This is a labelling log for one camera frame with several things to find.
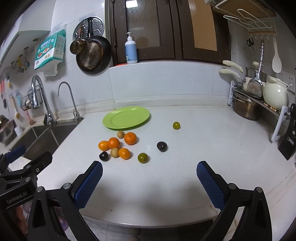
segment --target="floor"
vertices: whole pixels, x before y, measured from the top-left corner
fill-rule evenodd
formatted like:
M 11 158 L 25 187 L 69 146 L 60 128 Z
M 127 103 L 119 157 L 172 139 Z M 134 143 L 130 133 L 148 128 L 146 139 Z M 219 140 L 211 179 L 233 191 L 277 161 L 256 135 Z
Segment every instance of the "floor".
M 140 229 L 109 224 L 84 216 L 84 220 L 100 241 L 199 241 L 212 225 L 212 220 L 176 228 Z M 70 228 L 67 238 L 76 241 Z

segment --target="tissue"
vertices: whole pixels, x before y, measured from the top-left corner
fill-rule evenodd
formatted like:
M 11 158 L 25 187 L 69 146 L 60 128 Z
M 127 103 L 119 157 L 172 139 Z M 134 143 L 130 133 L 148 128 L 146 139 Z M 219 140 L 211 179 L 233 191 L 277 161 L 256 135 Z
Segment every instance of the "tissue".
M 58 63 L 63 61 L 65 43 L 64 29 L 45 39 L 36 51 L 34 69 L 40 69 L 45 76 L 55 76 Z

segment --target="kitchen sink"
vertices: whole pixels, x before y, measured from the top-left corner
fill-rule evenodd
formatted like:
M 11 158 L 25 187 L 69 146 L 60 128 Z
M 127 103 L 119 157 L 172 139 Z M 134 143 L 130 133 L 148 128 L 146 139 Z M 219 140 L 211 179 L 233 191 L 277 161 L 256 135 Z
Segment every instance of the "kitchen sink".
M 53 154 L 77 125 L 76 121 L 68 121 L 32 127 L 9 150 L 24 145 L 27 149 L 24 157 L 29 160 L 35 160 L 46 151 Z

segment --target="countertop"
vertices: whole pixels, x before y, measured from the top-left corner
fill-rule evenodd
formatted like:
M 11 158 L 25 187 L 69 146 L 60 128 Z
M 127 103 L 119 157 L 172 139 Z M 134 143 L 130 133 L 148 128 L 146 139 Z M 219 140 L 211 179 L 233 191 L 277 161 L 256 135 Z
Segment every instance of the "countertop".
M 295 157 L 287 161 L 277 149 L 279 143 L 269 142 L 272 129 L 267 123 L 246 120 L 230 107 L 148 109 L 150 120 L 132 130 L 138 142 L 128 146 L 121 139 L 122 146 L 132 152 L 129 160 L 99 159 L 98 143 L 115 137 L 117 131 L 102 124 L 108 112 L 85 115 L 53 154 L 52 163 L 38 175 L 38 186 L 60 188 L 98 160 L 103 176 L 81 214 L 123 225 L 179 226 L 215 218 L 220 211 L 196 176 L 197 164 L 205 160 L 228 183 L 243 189 L 263 188 L 273 240 L 281 238 L 296 216 Z M 181 129 L 172 128 L 175 121 Z M 159 141 L 168 144 L 166 152 L 157 149 Z M 141 152 L 148 154 L 148 163 L 138 162 Z M 230 232 L 241 213 L 242 208 Z

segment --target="window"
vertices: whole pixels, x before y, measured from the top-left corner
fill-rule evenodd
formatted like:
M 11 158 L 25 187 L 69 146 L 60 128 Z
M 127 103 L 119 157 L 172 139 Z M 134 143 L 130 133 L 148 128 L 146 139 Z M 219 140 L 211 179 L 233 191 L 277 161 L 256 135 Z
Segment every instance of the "window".
M 113 64 L 126 62 L 127 32 L 138 60 L 231 59 L 227 20 L 204 0 L 110 0 Z

